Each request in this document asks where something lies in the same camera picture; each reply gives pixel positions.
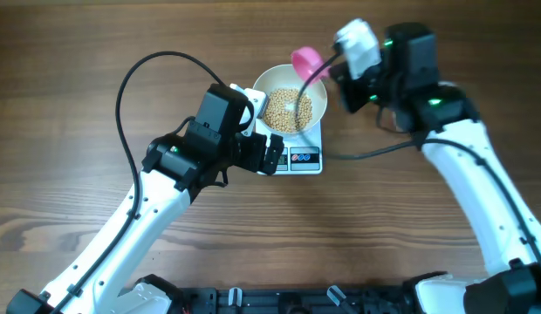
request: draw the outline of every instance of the bowl of beans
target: bowl of beans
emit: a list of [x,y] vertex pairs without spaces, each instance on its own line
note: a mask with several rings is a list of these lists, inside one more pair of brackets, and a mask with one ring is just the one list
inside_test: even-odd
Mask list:
[[296,100],[303,84],[292,65],[277,65],[263,73],[253,85],[254,90],[269,97],[261,121],[273,133],[292,136],[310,130],[323,118],[327,97],[321,81],[305,89],[296,114]]

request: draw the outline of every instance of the white scale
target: white scale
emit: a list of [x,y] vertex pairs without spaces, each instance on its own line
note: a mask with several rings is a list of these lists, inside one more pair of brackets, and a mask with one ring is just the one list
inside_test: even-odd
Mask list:
[[[267,146],[271,143],[272,131],[261,121],[264,109],[266,109],[267,95],[264,92],[250,88],[242,89],[236,84],[229,87],[242,92],[249,99],[255,109],[256,119],[251,121],[250,126],[243,131],[243,135],[250,136],[255,127],[259,134],[267,136]],[[240,123],[249,120],[250,113],[247,108],[243,112]],[[284,151],[278,160],[278,174],[320,174],[323,171],[323,149],[321,144],[321,122],[318,122],[310,130],[305,131],[304,137],[292,135],[284,137]]]

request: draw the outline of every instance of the wooden surface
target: wooden surface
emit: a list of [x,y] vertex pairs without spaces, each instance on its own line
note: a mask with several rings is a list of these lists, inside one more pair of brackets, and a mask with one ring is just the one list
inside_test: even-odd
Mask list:
[[[0,7],[0,312],[39,292],[98,232],[132,184],[113,119],[127,70],[148,53],[187,52],[227,84],[251,86],[302,45],[331,52],[363,17],[438,35],[444,79],[476,102],[500,159],[541,220],[541,2],[315,1]],[[140,161],[153,138],[196,113],[212,83],[180,58],[139,69],[122,105]],[[326,152],[403,141],[331,98]],[[134,274],[181,286],[399,283],[432,270],[482,276],[476,239],[443,179],[414,149],[329,160],[318,176],[229,171],[158,240]]]

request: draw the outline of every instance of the pink cup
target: pink cup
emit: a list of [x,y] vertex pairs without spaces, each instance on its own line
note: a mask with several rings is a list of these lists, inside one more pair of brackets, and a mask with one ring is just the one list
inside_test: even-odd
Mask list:
[[[321,65],[323,65],[323,59],[315,49],[311,47],[302,47],[291,54],[291,64],[294,66],[294,70],[298,76],[305,82]],[[330,66],[327,66],[312,80],[310,85],[322,78],[328,77],[330,68]]]

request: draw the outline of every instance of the white bowl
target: white bowl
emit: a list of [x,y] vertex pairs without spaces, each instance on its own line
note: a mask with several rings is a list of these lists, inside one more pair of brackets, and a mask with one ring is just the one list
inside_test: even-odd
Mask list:
[[[264,92],[270,96],[271,92],[277,90],[278,88],[296,88],[300,90],[303,85],[304,81],[296,74],[292,65],[277,65],[261,74],[253,85],[253,89]],[[302,129],[302,132],[311,129],[317,124],[317,122],[321,120],[321,118],[323,118],[327,102],[326,89],[321,81],[307,86],[305,93],[312,100],[312,119],[309,121],[309,123],[307,123],[304,129]],[[270,126],[267,126],[262,119],[261,122],[274,134],[281,135],[283,137],[292,136],[297,133],[280,132]]]

